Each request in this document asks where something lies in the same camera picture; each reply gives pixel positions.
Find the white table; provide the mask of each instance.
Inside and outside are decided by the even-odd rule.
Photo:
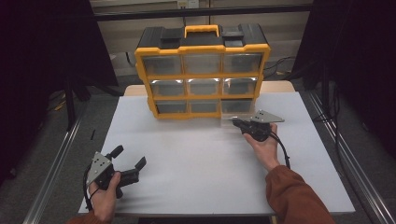
[[[303,176],[333,214],[355,209],[298,92],[263,93],[256,102],[285,119],[278,135],[291,169]],[[138,217],[272,215],[265,199],[266,171],[237,128],[220,119],[158,120],[146,96],[124,96],[102,150],[124,171],[146,156],[140,182],[122,188],[118,215]],[[284,162],[279,148],[278,157]],[[85,202],[80,213],[86,213]]]

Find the person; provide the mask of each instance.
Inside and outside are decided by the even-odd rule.
[[[271,130],[277,134],[277,125],[271,124]],[[335,223],[324,203],[303,178],[280,164],[274,138],[258,142],[247,133],[244,136],[268,171],[266,197],[280,223]]]
[[[277,133],[276,124],[271,124],[271,129],[273,133]],[[247,133],[244,133],[244,136],[260,163],[268,171],[265,177],[266,197],[280,223],[335,223],[324,203],[303,178],[280,164],[277,159],[277,141],[274,138],[269,137],[263,142],[258,142]],[[116,173],[107,190],[98,190],[92,196],[93,211],[69,220],[68,224],[111,223],[116,205],[116,186],[119,182],[120,173]],[[97,185],[92,182],[90,193],[96,189]]]

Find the forearm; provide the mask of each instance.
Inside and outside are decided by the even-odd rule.
[[[277,166],[265,179],[267,201],[283,223],[334,223],[318,195],[286,166]]]
[[[80,217],[73,217],[67,224],[110,224],[110,222],[102,222],[96,218],[93,211]]]

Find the yellow and black tool box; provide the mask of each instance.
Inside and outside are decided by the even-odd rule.
[[[134,53],[157,119],[254,113],[271,49],[259,24],[148,27]]]

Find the yellow handle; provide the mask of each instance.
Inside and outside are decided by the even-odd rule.
[[[216,36],[219,36],[219,27],[217,25],[186,26],[184,29],[184,38],[187,38],[187,33],[193,32],[216,32]]]

